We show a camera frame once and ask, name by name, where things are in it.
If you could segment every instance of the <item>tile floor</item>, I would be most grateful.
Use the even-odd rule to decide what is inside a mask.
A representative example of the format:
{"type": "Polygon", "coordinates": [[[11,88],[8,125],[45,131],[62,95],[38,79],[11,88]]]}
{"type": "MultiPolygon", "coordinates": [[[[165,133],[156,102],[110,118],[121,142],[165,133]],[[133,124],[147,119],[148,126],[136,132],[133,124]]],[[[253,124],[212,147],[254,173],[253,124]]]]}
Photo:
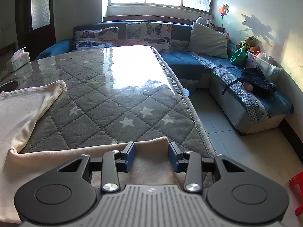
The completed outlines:
{"type": "Polygon", "coordinates": [[[303,227],[303,216],[294,214],[303,200],[295,197],[297,188],[292,192],[288,186],[289,179],[303,171],[303,165],[282,132],[276,128],[240,136],[207,89],[197,89],[189,97],[216,152],[282,185],[290,197],[282,223],[303,227]]]}

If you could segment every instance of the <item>door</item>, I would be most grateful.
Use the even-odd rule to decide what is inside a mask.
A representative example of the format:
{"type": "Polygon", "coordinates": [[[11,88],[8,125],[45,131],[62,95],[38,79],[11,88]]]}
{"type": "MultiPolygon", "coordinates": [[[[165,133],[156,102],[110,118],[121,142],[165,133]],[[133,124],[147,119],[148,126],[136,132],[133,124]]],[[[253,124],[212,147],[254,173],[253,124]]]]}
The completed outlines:
{"type": "Polygon", "coordinates": [[[16,0],[15,13],[19,48],[31,60],[56,43],[53,0],[16,0]]]}

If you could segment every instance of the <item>green bowl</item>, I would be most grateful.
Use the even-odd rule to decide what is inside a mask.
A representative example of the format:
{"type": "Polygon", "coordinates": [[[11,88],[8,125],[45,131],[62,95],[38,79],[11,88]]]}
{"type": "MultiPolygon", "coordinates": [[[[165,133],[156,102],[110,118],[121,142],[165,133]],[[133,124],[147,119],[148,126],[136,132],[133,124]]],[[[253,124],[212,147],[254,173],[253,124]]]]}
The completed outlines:
{"type": "Polygon", "coordinates": [[[246,52],[244,49],[240,48],[238,49],[231,57],[230,62],[234,66],[239,66],[243,63],[246,57],[246,52]]]}

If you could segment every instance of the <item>black bag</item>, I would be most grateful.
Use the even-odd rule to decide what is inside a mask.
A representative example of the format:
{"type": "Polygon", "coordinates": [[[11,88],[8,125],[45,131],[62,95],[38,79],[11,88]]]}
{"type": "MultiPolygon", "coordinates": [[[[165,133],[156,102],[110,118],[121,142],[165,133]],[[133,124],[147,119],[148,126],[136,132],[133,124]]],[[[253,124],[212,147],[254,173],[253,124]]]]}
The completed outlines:
{"type": "Polygon", "coordinates": [[[246,67],[242,70],[241,77],[237,78],[226,86],[222,92],[222,95],[224,95],[228,87],[237,82],[241,82],[242,84],[245,82],[251,83],[254,86],[252,92],[258,96],[270,96],[277,89],[276,85],[267,80],[258,66],[254,68],[246,67]]]}

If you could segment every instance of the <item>red plastic stool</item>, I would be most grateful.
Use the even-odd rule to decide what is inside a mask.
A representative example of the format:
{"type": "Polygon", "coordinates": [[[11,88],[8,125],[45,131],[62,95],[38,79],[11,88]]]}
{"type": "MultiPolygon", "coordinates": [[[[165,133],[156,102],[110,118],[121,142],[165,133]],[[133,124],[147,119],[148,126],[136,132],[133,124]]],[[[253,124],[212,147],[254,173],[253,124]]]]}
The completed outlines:
{"type": "MultiPolygon", "coordinates": [[[[295,187],[296,185],[300,186],[301,195],[303,197],[303,171],[300,172],[298,175],[294,176],[292,179],[288,181],[288,185],[291,188],[295,187]]],[[[299,206],[294,213],[298,217],[300,214],[303,213],[303,205],[299,206]]]]}

